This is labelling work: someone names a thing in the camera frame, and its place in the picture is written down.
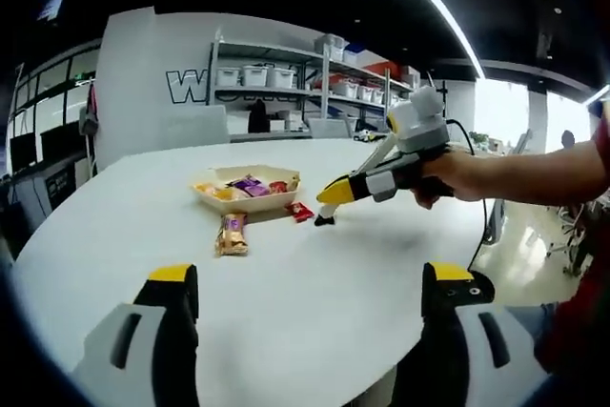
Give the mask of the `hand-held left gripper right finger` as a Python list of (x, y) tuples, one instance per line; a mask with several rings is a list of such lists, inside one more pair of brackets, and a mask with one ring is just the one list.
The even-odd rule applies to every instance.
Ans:
[(534, 341), (481, 273), (423, 267), (423, 329), (396, 367), (394, 406), (523, 406), (546, 380)]

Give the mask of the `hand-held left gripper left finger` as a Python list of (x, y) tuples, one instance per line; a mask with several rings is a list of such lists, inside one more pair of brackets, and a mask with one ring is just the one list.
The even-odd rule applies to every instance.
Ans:
[(196, 267), (158, 268), (86, 336), (72, 377), (94, 406), (196, 406), (197, 320)]

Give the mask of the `person's right hand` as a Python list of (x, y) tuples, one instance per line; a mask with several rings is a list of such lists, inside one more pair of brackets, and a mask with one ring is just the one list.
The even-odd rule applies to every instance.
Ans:
[(474, 202), (484, 197), (484, 160), (466, 152), (449, 151), (424, 162), (421, 174), (423, 178), (438, 179), (452, 190), (453, 197), (458, 200)]

